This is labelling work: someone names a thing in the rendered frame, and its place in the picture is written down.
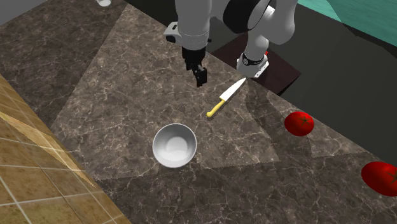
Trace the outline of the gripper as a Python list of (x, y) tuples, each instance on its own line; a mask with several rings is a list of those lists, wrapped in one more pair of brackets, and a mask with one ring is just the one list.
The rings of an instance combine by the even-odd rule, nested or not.
[(182, 57), (186, 64), (186, 70), (192, 70), (195, 76), (197, 87), (207, 83), (207, 69), (202, 67), (202, 61), (205, 57), (206, 49), (189, 50), (182, 47)]

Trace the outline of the white bowl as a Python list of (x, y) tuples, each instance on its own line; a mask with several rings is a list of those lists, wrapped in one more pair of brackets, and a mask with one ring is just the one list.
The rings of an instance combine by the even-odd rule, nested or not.
[(195, 156), (197, 138), (188, 126), (171, 123), (156, 133), (152, 149), (159, 164), (168, 168), (179, 168), (188, 164)]

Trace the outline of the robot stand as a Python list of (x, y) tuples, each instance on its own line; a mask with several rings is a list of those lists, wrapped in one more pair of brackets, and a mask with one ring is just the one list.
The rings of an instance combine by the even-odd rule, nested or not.
[[(241, 34), (212, 52), (212, 55), (235, 68), (238, 57), (246, 47), (247, 39), (247, 34)], [(253, 80), (278, 96), (281, 96), (301, 75), (301, 72), (278, 56), (271, 48), (267, 52), (269, 66), (258, 78), (253, 78)]]

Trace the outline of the small red tomato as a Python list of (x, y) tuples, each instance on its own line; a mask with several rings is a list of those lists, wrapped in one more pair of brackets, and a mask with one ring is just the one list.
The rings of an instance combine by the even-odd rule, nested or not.
[(306, 136), (313, 130), (314, 120), (303, 111), (295, 111), (285, 118), (284, 126), (288, 132), (295, 136)]

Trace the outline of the large red tomato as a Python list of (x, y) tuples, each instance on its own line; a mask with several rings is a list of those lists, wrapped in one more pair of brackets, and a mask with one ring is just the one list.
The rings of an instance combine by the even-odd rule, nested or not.
[(385, 162), (370, 162), (362, 168), (361, 177), (377, 193), (397, 197), (397, 167)]

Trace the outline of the yellow-handled kitchen knife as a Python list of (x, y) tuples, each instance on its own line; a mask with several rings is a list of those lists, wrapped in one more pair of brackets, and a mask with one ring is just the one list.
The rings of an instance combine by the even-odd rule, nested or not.
[(239, 81), (235, 82), (232, 86), (230, 86), (226, 91), (224, 91), (219, 97), (219, 103), (217, 103), (217, 105), (215, 105), (212, 110), (206, 113), (206, 117), (212, 117), (217, 112), (217, 110), (219, 110), (219, 108), (222, 107), (222, 105), (227, 100), (229, 100), (229, 98), (244, 84), (245, 81), (246, 78), (242, 78)]

